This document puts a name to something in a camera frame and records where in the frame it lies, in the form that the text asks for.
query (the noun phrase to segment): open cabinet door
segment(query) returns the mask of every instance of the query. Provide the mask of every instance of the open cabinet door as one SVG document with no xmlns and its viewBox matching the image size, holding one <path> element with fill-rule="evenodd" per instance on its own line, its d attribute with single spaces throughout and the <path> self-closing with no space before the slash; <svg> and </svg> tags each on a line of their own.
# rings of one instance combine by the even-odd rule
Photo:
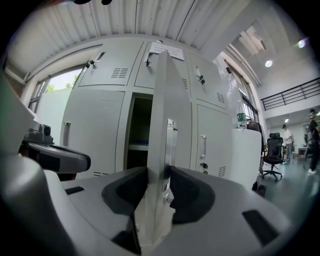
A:
<svg viewBox="0 0 320 256">
<path fill-rule="evenodd" d="M 168 54 L 158 57 L 148 145 L 148 188 L 145 194 L 145 238 L 154 244 L 171 229 L 174 210 L 164 202 L 170 191 L 170 165 L 189 169 L 192 109 L 178 69 Z"/>
</svg>

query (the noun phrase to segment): cabinet shelf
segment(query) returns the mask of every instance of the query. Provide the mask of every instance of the cabinet shelf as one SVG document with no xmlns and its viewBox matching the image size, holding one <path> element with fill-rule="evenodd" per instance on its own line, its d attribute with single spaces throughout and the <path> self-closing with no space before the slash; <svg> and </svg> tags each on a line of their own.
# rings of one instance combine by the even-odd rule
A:
<svg viewBox="0 0 320 256">
<path fill-rule="evenodd" d="M 131 143 L 129 150 L 148 151 L 148 144 Z"/>
</svg>

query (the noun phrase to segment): man in white shirt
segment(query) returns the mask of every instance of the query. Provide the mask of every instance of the man in white shirt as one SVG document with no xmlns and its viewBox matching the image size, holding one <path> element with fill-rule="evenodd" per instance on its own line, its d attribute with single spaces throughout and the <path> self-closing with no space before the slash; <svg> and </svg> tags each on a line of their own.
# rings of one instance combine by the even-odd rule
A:
<svg viewBox="0 0 320 256">
<path fill-rule="evenodd" d="M 286 144 L 286 160 L 283 164 L 286 165 L 290 162 L 292 155 L 293 136 L 286 124 L 282 126 L 282 129 L 284 129 L 284 143 Z"/>
</svg>

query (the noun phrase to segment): person in black clothing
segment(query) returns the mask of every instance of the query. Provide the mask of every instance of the person in black clothing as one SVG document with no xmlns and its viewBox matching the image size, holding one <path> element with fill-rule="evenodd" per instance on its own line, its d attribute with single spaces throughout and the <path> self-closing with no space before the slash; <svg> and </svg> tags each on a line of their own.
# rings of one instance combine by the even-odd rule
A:
<svg viewBox="0 0 320 256">
<path fill-rule="evenodd" d="M 319 161 L 319 154 L 320 154 L 320 148 L 319 148 L 319 126 L 317 122 L 315 121 L 316 118 L 316 111 L 312 108 L 310 109 L 310 122 L 309 122 L 309 131 L 312 135 L 312 158 L 310 163 L 310 174 L 316 173 L 316 167 Z"/>
</svg>

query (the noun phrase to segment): tree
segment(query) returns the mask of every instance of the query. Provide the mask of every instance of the tree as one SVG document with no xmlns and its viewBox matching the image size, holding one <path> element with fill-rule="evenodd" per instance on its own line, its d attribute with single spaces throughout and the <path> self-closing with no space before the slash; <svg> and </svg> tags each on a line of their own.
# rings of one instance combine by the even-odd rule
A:
<svg viewBox="0 0 320 256">
<path fill-rule="evenodd" d="M 54 84 L 48 84 L 48 86 L 46 87 L 46 90 L 45 90 L 45 94 L 46 93 L 52 93 L 53 91 L 55 90 L 55 85 Z"/>
<path fill-rule="evenodd" d="M 75 85 L 75 83 L 76 83 L 76 81 L 77 81 L 77 79 L 78 79 L 78 76 L 79 76 L 79 74 L 75 74 L 74 77 L 73 77 L 72 83 L 67 82 L 67 83 L 65 84 L 65 88 L 72 88 L 72 87 L 74 87 L 74 85 Z"/>
</svg>

